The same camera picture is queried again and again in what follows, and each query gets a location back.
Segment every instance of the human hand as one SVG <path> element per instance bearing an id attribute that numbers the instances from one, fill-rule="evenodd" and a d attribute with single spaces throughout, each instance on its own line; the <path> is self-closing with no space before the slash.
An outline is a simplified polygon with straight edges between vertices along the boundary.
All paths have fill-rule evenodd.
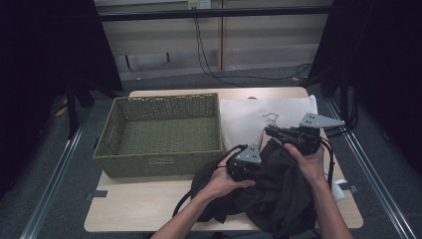
<path id="1" fill-rule="evenodd" d="M 255 185 L 254 180 L 234 181 L 227 173 L 226 162 L 232 155 L 225 157 L 214 171 L 208 184 L 201 190 L 211 199 L 225 196 L 236 188 L 247 188 Z"/>
<path id="2" fill-rule="evenodd" d="M 323 175 L 323 146 L 321 145 L 316 153 L 303 156 L 297 148 L 290 143 L 285 143 L 285 149 L 296 159 L 302 174 L 309 182 L 319 179 L 325 180 Z"/>

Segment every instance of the black cable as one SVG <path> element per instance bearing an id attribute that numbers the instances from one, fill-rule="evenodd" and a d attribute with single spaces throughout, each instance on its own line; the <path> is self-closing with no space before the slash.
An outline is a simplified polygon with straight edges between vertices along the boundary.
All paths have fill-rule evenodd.
<path id="1" fill-rule="evenodd" d="M 268 81 L 280 81 L 280 80 L 287 80 L 287 79 L 291 79 L 291 78 L 293 78 L 293 77 L 296 77 L 297 75 L 299 75 L 300 73 L 302 73 L 302 72 L 304 72 L 308 67 L 310 67 L 312 64 L 310 64 L 310 63 L 305 63 L 305 64 L 300 64 L 300 65 L 298 65 L 297 66 L 297 70 L 296 70 L 296 73 L 294 74 L 294 75 L 290 75 L 290 76 L 287 76 L 287 77 L 282 77 L 282 78 L 265 78 L 265 77 L 257 77 L 257 76 L 216 76 L 212 71 L 211 71 L 211 69 L 210 69 L 210 67 L 209 67 L 209 65 L 208 65 L 208 61 L 207 61 L 207 58 L 206 58 L 206 56 L 205 56 L 205 51 L 204 51 L 204 46 L 203 46 L 203 44 L 202 44 L 202 37 L 201 37 L 201 29 L 199 28 L 199 22 L 198 22 L 198 19 L 197 18 L 194 18 L 194 21 L 195 21 L 195 28 L 196 28 L 196 40 L 197 40 L 197 49 L 198 49 L 198 58 L 199 58 L 199 65 L 200 65 L 200 67 L 201 67 L 201 69 L 202 69 L 202 71 L 207 75 L 207 76 L 209 76 L 209 77 L 212 77 L 212 78 L 214 78 L 214 79 L 216 79 L 217 81 L 219 81 L 219 82 L 222 82 L 222 83 L 226 83 L 226 84 L 230 84 L 230 85 L 233 85 L 233 86 L 236 86 L 236 87 L 240 87 L 240 88 L 243 88 L 243 86 L 240 86 L 240 85 L 237 85 L 237 84 L 234 84 L 234 83 L 229 83 L 229 82 L 225 82 L 225 81 L 222 81 L 221 79 L 224 79 L 224 78 L 248 78 L 248 79 L 258 79 L 258 80 L 268 80 Z M 205 71 L 205 69 L 203 68 L 203 66 L 202 66 L 202 61 L 201 61 L 201 57 L 200 57 L 200 46 L 201 46 L 201 49 L 202 49 L 202 55 L 203 55 L 203 57 L 204 57 L 204 60 L 205 60 L 205 64 L 206 64 L 206 66 L 207 66 L 207 69 L 208 69 L 208 71 L 209 71 L 209 73 L 208 72 L 206 72 Z M 300 70 L 300 71 L 298 71 L 298 68 L 299 67 L 301 67 L 301 66 L 304 66 L 304 65 L 308 65 L 307 67 L 305 67 L 305 68 L 303 68 L 302 70 Z"/>
<path id="2" fill-rule="evenodd" d="M 199 66 L 201 67 L 202 72 L 204 72 L 205 75 L 207 75 L 208 77 L 214 78 L 215 80 L 217 80 L 217 81 L 219 81 L 221 83 L 233 85 L 233 86 L 239 87 L 239 88 L 244 88 L 243 86 L 240 86 L 240 85 L 237 85 L 237 84 L 234 84 L 234 83 L 230 83 L 230 82 L 225 82 L 225 81 L 221 80 L 220 78 L 216 77 L 214 75 L 214 73 L 211 71 L 211 69 L 210 69 L 210 67 L 208 65 L 207 57 L 205 55 L 204 45 L 202 44 L 201 30 L 199 29 L 198 19 L 197 18 L 194 18 L 194 21 L 195 21 L 195 29 L 196 29 L 196 43 L 197 43 L 197 50 L 198 50 L 198 60 L 199 60 Z M 206 66 L 208 68 L 209 73 L 207 73 L 205 71 L 204 67 L 202 66 L 201 54 L 200 54 L 200 46 L 202 48 L 202 55 L 204 57 L 205 64 L 206 64 Z"/>
<path id="3" fill-rule="evenodd" d="M 326 140 L 325 138 L 321 138 L 321 142 L 323 146 L 328 150 L 329 153 L 329 166 L 328 166 L 328 176 L 326 178 L 326 181 L 328 182 L 329 190 L 331 190 L 332 187 L 332 174 L 334 172 L 334 151 L 332 150 L 331 143 Z"/>
<path id="4" fill-rule="evenodd" d="M 304 64 L 300 64 L 298 66 L 296 66 L 296 76 L 301 79 L 301 73 L 306 70 L 307 68 L 309 68 L 312 65 L 312 63 L 304 63 Z M 299 71 L 299 68 L 302 66 L 306 66 L 305 68 L 303 68 L 301 71 Z"/>
<path id="5" fill-rule="evenodd" d="M 226 153 L 223 154 L 223 156 L 221 156 L 220 159 L 214 161 L 211 163 L 210 165 L 210 169 L 208 170 L 207 173 L 205 173 L 194 185 L 192 184 L 191 189 L 180 199 L 180 201 L 177 203 L 176 207 L 174 208 L 173 211 L 173 215 L 172 217 L 174 217 L 178 212 L 180 207 L 183 205 L 183 203 L 187 200 L 187 198 L 189 198 L 192 193 L 194 191 L 196 191 L 198 189 L 199 186 L 202 185 L 202 183 L 204 182 L 204 180 L 206 180 L 210 174 L 212 174 L 214 172 L 215 169 L 218 168 L 218 164 L 224 159 L 226 158 L 230 153 L 232 153 L 234 150 L 236 149 L 241 149 L 244 150 L 245 148 L 247 148 L 248 145 L 245 144 L 239 144 L 237 146 L 232 147 L 230 150 L 228 150 Z"/>

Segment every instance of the white sheet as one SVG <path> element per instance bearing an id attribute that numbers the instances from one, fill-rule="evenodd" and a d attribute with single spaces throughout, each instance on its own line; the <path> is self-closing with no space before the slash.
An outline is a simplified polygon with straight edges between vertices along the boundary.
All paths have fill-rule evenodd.
<path id="1" fill-rule="evenodd" d="M 317 114 L 314 96 L 278 100 L 220 100 L 223 143 L 226 149 L 238 144 L 260 144 L 264 127 L 299 126 L 306 113 Z"/>

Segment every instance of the wall outlet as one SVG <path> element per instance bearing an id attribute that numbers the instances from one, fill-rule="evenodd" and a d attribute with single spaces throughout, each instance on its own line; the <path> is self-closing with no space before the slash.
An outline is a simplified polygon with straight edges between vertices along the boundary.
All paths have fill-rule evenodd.
<path id="1" fill-rule="evenodd" d="M 211 0 L 199 0 L 199 9 L 211 9 Z"/>
<path id="2" fill-rule="evenodd" d="M 199 9 L 199 0 L 187 0 L 187 9 Z"/>

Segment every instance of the wicker basket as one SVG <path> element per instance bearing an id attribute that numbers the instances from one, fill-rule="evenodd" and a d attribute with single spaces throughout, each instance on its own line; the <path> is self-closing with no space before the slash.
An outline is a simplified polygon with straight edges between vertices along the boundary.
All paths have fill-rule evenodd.
<path id="1" fill-rule="evenodd" d="M 217 94 L 118 98 L 94 159 L 108 177 L 183 175 L 222 153 Z"/>

